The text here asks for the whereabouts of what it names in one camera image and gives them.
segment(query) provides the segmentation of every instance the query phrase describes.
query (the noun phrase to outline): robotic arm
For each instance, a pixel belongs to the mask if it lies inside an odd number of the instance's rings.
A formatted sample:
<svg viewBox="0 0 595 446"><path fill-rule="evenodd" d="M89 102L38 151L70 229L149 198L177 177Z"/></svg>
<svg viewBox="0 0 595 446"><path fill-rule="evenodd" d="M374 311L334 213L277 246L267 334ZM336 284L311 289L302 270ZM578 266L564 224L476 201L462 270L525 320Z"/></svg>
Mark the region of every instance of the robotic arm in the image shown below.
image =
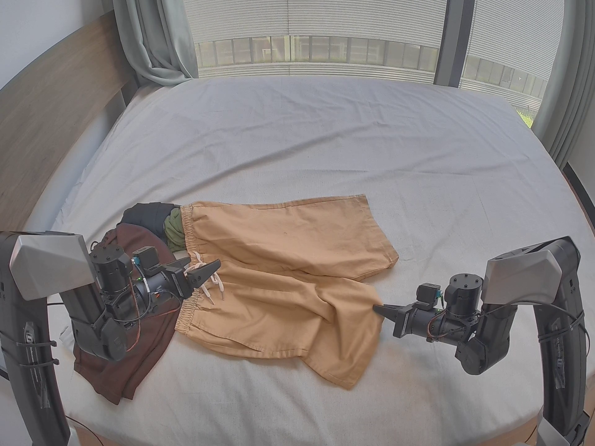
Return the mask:
<svg viewBox="0 0 595 446"><path fill-rule="evenodd" d="M569 237L510 251L487 262L486 275L452 276L446 308L435 308L440 286L422 284L408 306L375 306L394 322L393 335L456 346L465 372L479 375L502 360L517 304L533 304L543 368L544 401L537 446L577 446L589 416L583 411L587 352L576 271L580 254ZM481 295L483 304L477 305Z"/></svg>
<svg viewBox="0 0 595 446"><path fill-rule="evenodd" d="M126 332L160 304L180 305L219 269L216 260L184 272L189 258L159 263L156 249L132 259L116 245L87 252L81 235L0 232L0 340L12 390L34 446L71 445L58 392L46 298L59 293L74 338L108 361L126 354ZM133 264L141 278L131 278Z"/></svg>

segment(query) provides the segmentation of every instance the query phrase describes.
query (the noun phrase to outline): brown garment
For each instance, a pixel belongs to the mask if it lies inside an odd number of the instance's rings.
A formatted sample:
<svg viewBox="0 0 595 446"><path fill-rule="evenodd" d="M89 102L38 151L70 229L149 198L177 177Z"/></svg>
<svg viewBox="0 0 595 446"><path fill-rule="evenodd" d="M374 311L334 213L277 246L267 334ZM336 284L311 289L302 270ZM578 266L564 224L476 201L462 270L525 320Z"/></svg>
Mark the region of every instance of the brown garment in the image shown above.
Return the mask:
<svg viewBox="0 0 595 446"><path fill-rule="evenodd" d="M359 282L399 256L365 196L282 204L197 202L182 207L196 262L221 260L225 300L197 290L175 329L238 357L300 357L325 379L352 388L376 351L383 318L373 286Z"/></svg>
<svg viewBox="0 0 595 446"><path fill-rule="evenodd" d="M105 234L101 244L115 243L121 246L126 254L144 246L155 246L162 264L175 261L167 245L149 230L136 225L120 223L115 230ZM140 338L138 344L120 361L106 361L83 352L74 345L74 370L91 383L101 396L118 404L120 398L132 400L136 387L161 358L170 343L175 331L175 322L179 312L158 316L160 313L175 309L178 301L171 299L162 305L157 312L140 321ZM127 345L132 346L136 340L138 326L131 327L127 333Z"/></svg>

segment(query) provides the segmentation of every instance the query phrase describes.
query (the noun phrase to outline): mattress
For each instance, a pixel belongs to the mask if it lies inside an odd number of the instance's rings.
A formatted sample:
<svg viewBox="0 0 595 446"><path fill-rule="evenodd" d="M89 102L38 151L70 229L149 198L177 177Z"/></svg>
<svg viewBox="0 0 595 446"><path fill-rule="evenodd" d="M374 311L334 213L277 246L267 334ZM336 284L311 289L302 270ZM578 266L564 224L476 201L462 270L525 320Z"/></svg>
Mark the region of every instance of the mattress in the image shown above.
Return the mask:
<svg viewBox="0 0 595 446"><path fill-rule="evenodd" d="M483 275L503 252L570 235L594 331L595 239L543 146L502 98L346 77L192 80L143 88L72 190L54 225L87 244L137 202L277 203L365 193L400 259L370 278L389 304L417 286ZM55 338L68 323L52 311ZM213 353L176 333L133 401L108 403L56 348L66 411L123 445L475 444L542 404L530 306L508 355L467 375L455 348L409 335L380 345L343 390L299 359ZM588 374L595 364L588 362Z"/></svg>

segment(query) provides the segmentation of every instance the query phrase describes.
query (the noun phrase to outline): white bed sheet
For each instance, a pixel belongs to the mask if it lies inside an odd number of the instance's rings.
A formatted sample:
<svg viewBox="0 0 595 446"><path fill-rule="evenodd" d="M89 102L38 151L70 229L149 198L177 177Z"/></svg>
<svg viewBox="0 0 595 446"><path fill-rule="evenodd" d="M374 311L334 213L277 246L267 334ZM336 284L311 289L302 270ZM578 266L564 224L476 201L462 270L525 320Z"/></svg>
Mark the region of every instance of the white bed sheet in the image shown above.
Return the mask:
<svg viewBox="0 0 595 446"><path fill-rule="evenodd" d="M365 193L400 259L371 279L407 304L422 282L482 275L509 249L571 235L595 331L595 238L566 181L501 98L364 78L193 80L142 89L67 199L55 230L100 239L136 202L273 203ZM53 314L53 335L67 323ZM176 333L115 406L61 359L65 409L123 445L474 444L535 415L537 330L522 306L505 359L465 374L455 349L391 336L351 391L297 359L212 353ZM593 362L588 363L589 374Z"/></svg>

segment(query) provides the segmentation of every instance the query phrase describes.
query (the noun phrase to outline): white wall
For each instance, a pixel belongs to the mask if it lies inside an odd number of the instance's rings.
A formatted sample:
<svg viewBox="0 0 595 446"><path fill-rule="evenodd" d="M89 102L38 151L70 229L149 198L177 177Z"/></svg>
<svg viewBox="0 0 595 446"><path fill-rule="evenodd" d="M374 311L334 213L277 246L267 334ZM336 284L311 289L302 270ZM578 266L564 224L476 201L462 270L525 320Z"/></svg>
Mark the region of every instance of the white wall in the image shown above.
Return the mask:
<svg viewBox="0 0 595 446"><path fill-rule="evenodd" d="M0 0L0 87L41 53L103 13L101 0ZM119 94L79 138L76 150L68 154L52 177L29 228L43 230L51 226L65 196L122 107ZM4 364L2 355L0 364ZM0 378L0 446L30 444L10 384Z"/></svg>
<svg viewBox="0 0 595 446"><path fill-rule="evenodd" d="M568 162L595 203L595 104L592 102Z"/></svg>

